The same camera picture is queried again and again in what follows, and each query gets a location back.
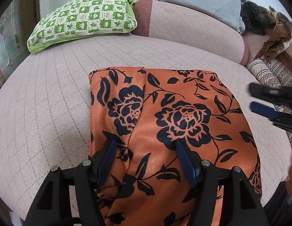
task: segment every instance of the black fur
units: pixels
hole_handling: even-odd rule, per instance
[[[270,25],[269,17],[266,14],[266,8],[247,1],[241,6],[241,17],[246,26],[246,31],[255,34],[265,35],[265,28]]]

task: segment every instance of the brown cloth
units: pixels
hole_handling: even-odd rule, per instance
[[[175,152],[186,142],[217,167],[240,166],[261,198],[260,159],[241,108],[213,72],[109,67],[93,71],[89,155],[118,143],[97,191],[106,225],[186,225],[198,199]],[[215,191],[219,225],[223,188]]]
[[[272,7],[267,9],[267,15],[274,30],[269,34],[270,39],[263,44],[263,54],[268,62],[285,51],[292,42],[292,22],[282,13],[276,13]]]

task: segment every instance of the folded cloth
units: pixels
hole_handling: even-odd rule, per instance
[[[245,116],[217,75],[203,70],[109,67],[93,71],[89,155],[118,143],[97,191],[106,225],[186,225],[196,190],[187,182],[175,141],[217,167],[240,166],[260,199],[260,159]],[[219,225],[223,188],[212,225]]]
[[[276,14],[271,7],[267,10],[271,23],[275,23],[270,39],[263,44],[263,54],[268,62],[285,51],[292,42],[292,22],[282,13]]]

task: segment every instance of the striped fabric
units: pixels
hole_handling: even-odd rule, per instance
[[[279,80],[261,59],[255,59],[247,64],[247,69],[256,77],[262,85],[268,87],[280,87]],[[283,106],[274,105],[275,109],[283,112]]]
[[[267,62],[264,58],[262,60],[271,70],[273,75],[279,80],[281,86],[292,86],[292,72],[290,72],[278,59],[272,59],[271,63]],[[287,106],[283,107],[283,112],[292,114],[292,110]],[[292,142],[292,133],[286,133],[290,142]]]

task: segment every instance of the silver bolt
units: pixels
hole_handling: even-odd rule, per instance
[[[235,172],[241,172],[241,168],[238,167],[238,166],[235,166],[235,167],[234,167],[234,171],[235,171]]]
[[[270,94],[278,96],[279,95],[279,91],[278,90],[270,90],[269,91]]]
[[[59,169],[59,166],[55,165],[51,167],[52,172],[56,172]]]
[[[205,167],[210,166],[210,161],[203,160],[201,163],[202,163]]]
[[[90,160],[85,160],[82,162],[82,165],[84,165],[85,167],[89,166],[91,164]]]

